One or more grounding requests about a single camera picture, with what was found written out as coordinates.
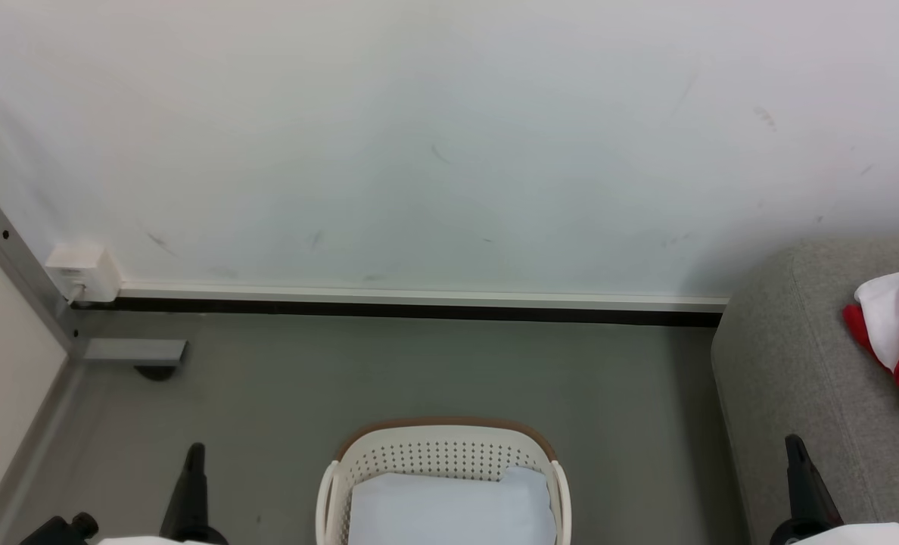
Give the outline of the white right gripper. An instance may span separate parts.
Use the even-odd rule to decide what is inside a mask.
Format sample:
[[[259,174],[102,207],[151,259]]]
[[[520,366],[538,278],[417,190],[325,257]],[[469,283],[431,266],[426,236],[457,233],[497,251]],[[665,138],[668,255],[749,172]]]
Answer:
[[[844,525],[799,435],[785,437],[785,451],[791,518],[775,528],[771,544],[899,544],[898,523]]]

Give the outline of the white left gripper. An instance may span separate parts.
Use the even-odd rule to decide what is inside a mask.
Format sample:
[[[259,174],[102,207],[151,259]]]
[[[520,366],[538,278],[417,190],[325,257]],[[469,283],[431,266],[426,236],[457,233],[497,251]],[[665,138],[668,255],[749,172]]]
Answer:
[[[174,486],[159,536],[112,537],[98,545],[227,544],[227,538],[210,525],[207,493],[205,446],[193,443]]]

